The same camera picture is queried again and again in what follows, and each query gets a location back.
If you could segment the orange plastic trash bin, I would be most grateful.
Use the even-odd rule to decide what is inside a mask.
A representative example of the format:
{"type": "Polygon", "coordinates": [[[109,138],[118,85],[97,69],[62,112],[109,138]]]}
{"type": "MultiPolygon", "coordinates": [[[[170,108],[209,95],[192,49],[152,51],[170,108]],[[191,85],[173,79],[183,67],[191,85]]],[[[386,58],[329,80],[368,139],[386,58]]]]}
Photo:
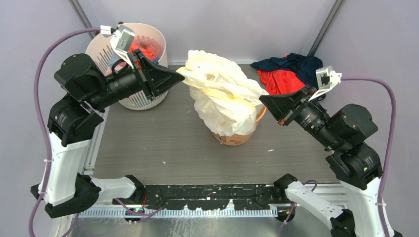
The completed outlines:
{"type": "Polygon", "coordinates": [[[258,114],[255,117],[255,120],[252,122],[252,125],[248,122],[244,124],[244,127],[240,127],[234,131],[234,133],[225,133],[224,135],[218,133],[212,133],[216,140],[218,140],[221,144],[228,145],[228,146],[239,146],[251,139],[255,130],[258,127],[259,122],[263,118],[267,108],[263,106],[258,114]]]}

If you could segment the pale yellow trash bag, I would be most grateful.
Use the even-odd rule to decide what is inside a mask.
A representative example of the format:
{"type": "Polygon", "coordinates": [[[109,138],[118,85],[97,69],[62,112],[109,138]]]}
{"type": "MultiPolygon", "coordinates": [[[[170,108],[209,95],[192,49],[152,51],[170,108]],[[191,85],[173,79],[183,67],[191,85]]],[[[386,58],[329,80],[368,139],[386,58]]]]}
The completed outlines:
{"type": "Polygon", "coordinates": [[[252,125],[263,107],[259,97],[268,95],[236,62],[203,50],[189,50],[177,72],[185,77],[199,117],[214,133],[231,134],[246,122],[252,125]]]}

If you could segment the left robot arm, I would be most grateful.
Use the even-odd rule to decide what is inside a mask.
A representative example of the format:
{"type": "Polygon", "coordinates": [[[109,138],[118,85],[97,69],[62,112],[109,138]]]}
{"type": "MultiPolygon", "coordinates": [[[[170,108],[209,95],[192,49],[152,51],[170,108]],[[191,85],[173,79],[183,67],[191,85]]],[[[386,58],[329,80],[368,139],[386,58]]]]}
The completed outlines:
{"type": "Polygon", "coordinates": [[[119,179],[82,175],[81,159],[107,107],[141,91],[148,99],[158,97],[183,81],[184,76],[135,50],[129,53],[124,67],[112,69],[108,75],[102,74],[89,55],[72,55],[54,78],[66,95],[49,112],[49,177],[31,187],[33,196],[45,201],[44,209],[51,218],[81,213],[97,202],[113,199],[140,203],[145,188],[133,175],[119,179]]]}

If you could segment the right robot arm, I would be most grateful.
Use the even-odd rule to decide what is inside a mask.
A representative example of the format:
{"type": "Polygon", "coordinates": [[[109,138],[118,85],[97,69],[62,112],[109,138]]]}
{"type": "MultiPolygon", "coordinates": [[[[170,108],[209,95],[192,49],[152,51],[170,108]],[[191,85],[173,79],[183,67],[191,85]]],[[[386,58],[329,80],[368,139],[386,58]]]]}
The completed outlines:
{"type": "Polygon", "coordinates": [[[378,130],[370,112],[348,104],[330,116],[314,94],[315,88],[306,86],[291,94],[262,95],[260,101],[280,125],[296,122],[331,152],[326,161],[346,191],[350,207],[333,205],[290,174],[274,182],[276,200],[300,204],[334,237],[398,237],[378,202],[384,172],[379,155],[365,142],[378,130]]]}

